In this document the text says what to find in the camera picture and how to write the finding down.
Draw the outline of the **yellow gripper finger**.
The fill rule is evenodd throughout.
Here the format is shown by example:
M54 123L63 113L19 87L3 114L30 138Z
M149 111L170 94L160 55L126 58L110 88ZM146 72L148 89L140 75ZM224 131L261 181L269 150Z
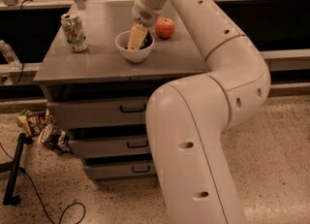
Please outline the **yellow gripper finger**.
M130 32L130 38L128 42L129 50L139 50L143 41L147 36L147 29L143 24L135 24Z

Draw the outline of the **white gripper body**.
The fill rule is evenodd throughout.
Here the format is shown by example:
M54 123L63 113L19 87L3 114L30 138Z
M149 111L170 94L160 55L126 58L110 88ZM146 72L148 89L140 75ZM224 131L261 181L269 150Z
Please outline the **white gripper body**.
M134 23L142 24L145 27L152 27L157 22L158 17L162 12L163 6L156 4L151 6L143 3L141 0L135 0L132 9L132 18Z

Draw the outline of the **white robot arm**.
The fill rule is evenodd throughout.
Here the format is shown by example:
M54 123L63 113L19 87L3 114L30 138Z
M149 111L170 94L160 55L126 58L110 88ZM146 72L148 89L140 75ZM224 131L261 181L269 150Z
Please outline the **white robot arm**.
M170 224L247 224L220 136L248 119L270 89L268 67L212 0L136 0L133 18L171 2L207 72L173 80L149 98L145 121Z

